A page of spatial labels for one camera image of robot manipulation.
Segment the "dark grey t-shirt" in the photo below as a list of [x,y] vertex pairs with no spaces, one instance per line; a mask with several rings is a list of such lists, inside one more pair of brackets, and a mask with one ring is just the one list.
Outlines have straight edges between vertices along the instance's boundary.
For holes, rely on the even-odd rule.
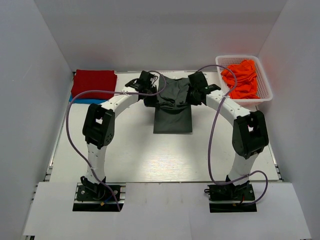
[[186,102],[190,81],[187,77],[179,79],[165,77],[167,86],[157,95],[153,133],[191,134],[193,132],[192,108]]

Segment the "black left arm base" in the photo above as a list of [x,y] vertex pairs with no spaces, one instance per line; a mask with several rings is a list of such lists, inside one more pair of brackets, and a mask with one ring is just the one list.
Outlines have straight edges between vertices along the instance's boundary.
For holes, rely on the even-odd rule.
[[111,183],[106,187],[82,176],[76,187],[72,211],[120,212],[125,203],[125,194],[125,184]]

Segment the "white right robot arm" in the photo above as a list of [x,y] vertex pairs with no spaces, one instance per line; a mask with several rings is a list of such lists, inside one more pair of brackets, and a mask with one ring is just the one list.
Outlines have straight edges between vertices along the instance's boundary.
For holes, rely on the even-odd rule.
[[235,156],[224,184],[227,185],[226,195],[233,200],[238,199],[244,193],[242,185],[249,181],[254,162],[269,144],[264,114],[259,110],[251,111],[240,106],[215,84],[191,84],[186,99],[191,105],[204,104],[216,110],[209,137],[208,159],[211,157],[213,132],[218,116],[222,115],[233,127],[231,143]]

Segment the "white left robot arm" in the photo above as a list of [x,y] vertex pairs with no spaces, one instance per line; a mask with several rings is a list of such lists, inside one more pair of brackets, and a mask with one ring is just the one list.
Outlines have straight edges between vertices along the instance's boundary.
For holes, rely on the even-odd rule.
[[99,200],[105,196],[106,187],[100,182],[106,181],[105,156],[107,146],[115,135],[116,118],[139,100],[155,98],[157,87],[153,85],[154,71],[142,71],[139,78],[125,84],[122,91],[114,94],[107,102],[91,104],[82,129],[88,152],[88,167],[82,183],[92,183],[88,193]]

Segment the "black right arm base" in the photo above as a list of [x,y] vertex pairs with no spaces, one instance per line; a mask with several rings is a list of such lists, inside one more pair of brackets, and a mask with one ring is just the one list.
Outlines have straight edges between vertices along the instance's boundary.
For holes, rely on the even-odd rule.
[[210,213],[253,213],[257,212],[255,193],[250,181],[235,186],[208,185],[204,193],[209,199]]

